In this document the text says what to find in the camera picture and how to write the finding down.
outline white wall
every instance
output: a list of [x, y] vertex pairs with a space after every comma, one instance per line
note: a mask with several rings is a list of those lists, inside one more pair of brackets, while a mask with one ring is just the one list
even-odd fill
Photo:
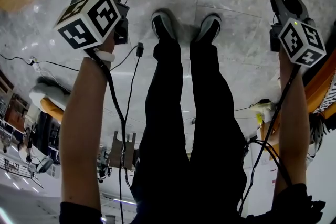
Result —
[[[325, 201], [321, 224], [330, 224], [336, 217], [336, 131], [324, 137], [321, 149], [307, 169], [307, 191], [313, 200]], [[273, 176], [262, 165], [257, 168], [254, 184], [248, 197], [245, 215], [259, 215], [271, 209]]]

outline foot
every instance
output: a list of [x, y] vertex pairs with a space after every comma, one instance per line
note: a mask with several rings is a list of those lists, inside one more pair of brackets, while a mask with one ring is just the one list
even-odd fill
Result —
[[159, 41], [174, 39], [176, 36], [172, 27], [172, 22], [167, 13], [157, 11], [152, 15], [152, 28]]
[[201, 29], [198, 33], [198, 36], [195, 37], [193, 43], [202, 42], [206, 44], [212, 44], [214, 39], [218, 36], [219, 31], [221, 30], [220, 26], [222, 20], [220, 16], [216, 13], [208, 15], [201, 24]]

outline ceiling light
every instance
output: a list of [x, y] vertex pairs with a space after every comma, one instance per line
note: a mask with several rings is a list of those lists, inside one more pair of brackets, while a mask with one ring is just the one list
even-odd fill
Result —
[[13, 224], [13, 222], [9, 219], [6, 212], [0, 207], [0, 217], [5, 222], [5, 224]]
[[113, 199], [114, 201], [118, 201], [118, 202], [123, 202], [125, 204], [129, 204], [129, 205], [136, 205], [135, 202], [131, 202], [131, 201], [124, 201], [124, 200], [119, 200], [119, 199]]
[[13, 185], [14, 185], [17, 189], [20, 189], [14, 182], [13, 182]]
[[19, 152], [15, 146], [11, 146], [16, 152]]

